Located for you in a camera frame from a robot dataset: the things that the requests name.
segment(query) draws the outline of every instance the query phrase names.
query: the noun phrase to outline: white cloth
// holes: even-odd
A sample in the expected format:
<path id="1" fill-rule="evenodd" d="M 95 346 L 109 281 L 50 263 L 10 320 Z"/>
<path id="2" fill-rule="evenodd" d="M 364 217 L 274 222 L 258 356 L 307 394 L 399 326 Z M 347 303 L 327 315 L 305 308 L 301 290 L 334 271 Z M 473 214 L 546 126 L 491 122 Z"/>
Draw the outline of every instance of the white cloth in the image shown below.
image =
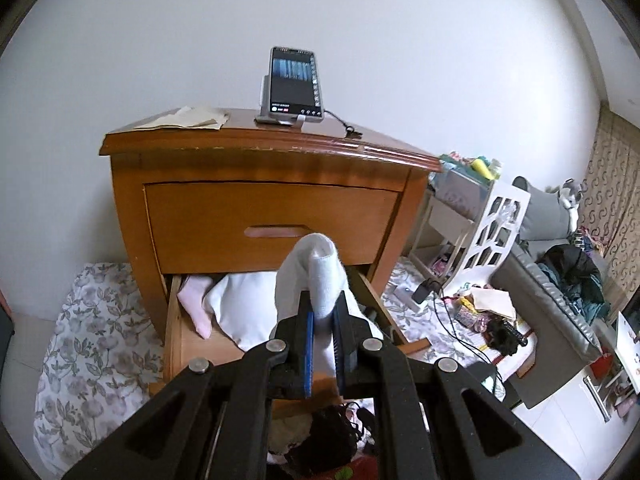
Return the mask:
<path id="1" fill-rule="evenodd" d="M 276 325 L 276 272 L 227 274 L 204 297 L 222 331 L 245 352 L 268 341 Z"/>
<path id="2" fill-rule="evenodd" d="M 471 295 L 474 297 L 474 307 L 478 312 L 493 312 L 511 322 L 516 321 L 516 309 L 506 290 L 474 286 L 471 288 Z"/>
<path id="3" fill-rule="evenodd" d="M 569 209 L 569 232 L 575 233 L 578 230 L 578 207 Z"/>
<path id="4" fill-rule="evenodd" d="M 338 259 L 334 243 L 319 233 L 301 238 L 278 270 L 275 293 L 278 321 L 297 314 L 302 290 L 309 291 L 314 310 L 314 371 L 334 376 L 331 314 L 341 291 L 344 291 L 349 313 L 366 318 L 349 290 L 347 274 Z M 372 336 L 382 339 L 380 329 L 368 319 L 366 321 L 369 322 Z"/>

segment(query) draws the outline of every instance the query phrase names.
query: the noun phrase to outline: pink sock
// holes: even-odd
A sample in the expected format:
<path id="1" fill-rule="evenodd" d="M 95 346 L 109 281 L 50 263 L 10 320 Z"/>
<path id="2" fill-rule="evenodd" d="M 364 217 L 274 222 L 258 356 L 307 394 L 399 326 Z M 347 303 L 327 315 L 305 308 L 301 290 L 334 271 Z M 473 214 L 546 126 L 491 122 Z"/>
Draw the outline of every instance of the pink sock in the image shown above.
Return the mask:
<path id="1" fill-rule="evenodd" d="M 209 276 L 192 274 L 187 276 L 182 288 L 178 291 L 178 300 L 187 311 L 196 332 L 203 339 L 209 339 L 211 335 L 211 313 L 206 312 L 202 306 L 202 299 L 213 285 L 213 279 Z"/>

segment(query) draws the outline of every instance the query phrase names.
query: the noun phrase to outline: patterned curtain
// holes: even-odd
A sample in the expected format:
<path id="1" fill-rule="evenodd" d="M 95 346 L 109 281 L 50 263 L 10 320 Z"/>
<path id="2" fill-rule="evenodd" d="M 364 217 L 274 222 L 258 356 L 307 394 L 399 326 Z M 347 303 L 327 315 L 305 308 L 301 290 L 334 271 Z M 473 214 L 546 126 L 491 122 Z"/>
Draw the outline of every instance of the patterned curtain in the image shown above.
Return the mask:
<path id="1" fill-rule="evenodd" d="M 580 224 L 605 248 L 609 264 L 604 296 L 612 317 L 622 310 L 640 284 L 640 129 L 607 105 L 593 143 L 580 206 Z"/>

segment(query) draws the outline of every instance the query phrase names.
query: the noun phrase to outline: open drawer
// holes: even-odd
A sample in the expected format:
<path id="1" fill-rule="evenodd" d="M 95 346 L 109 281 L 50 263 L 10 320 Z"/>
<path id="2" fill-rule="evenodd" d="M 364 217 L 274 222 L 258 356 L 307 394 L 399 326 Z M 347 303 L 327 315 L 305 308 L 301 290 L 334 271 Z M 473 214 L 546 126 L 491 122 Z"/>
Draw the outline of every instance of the open drawer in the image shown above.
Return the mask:
<path id="1" fill-rule="evenodd" d="M 406 345 L 407 341 L 400 329 L 389 316 L 380 298 L 376 295 L 366 277 L 356 268 L 347 267 L 350 289 L 356 300 L 367 307 L 373 308 L 378 314 L 376 322 L 385 333 L 391 333 L 396 344 L 401 345 L 405 352 L 417 351 L 428 345 L 421 342 L 420 348 L 415 344 Z M 244 352 L 222 332 L 213 321 L 214 326 L 209 339 L 201 338 L 195 331 L 191 318 L 180 306 L 177 293 L 182 277 L 173 275 L 169 296 L 166 339 L 164 342 L 164 382 L 170 381 L 194 357 L 207 358 L 214 365 L 221 365 L 242 358 Z M 314 375 L 312 397 L 301 401 L 278 400 L 274 403 L 273 417 L 284 418 L 300 413 L 308 413 L 323 406 L 342 402 L 338 394 L 334 378 L 319 374 Z"/>

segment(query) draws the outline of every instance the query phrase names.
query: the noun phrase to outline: phone screen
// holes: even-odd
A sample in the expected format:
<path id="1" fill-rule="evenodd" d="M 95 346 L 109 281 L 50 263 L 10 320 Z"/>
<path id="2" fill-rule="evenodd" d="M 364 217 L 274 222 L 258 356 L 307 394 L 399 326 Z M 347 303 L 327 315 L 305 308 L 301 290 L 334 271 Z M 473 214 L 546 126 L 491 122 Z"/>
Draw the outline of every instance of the phone screen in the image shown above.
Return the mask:
<path id="1" fill-rule="evenodd" d="M 312 52 L 285 47 L 273 49 L 269 106 L 271 112 L 322 115 L 316 57 Z"/>

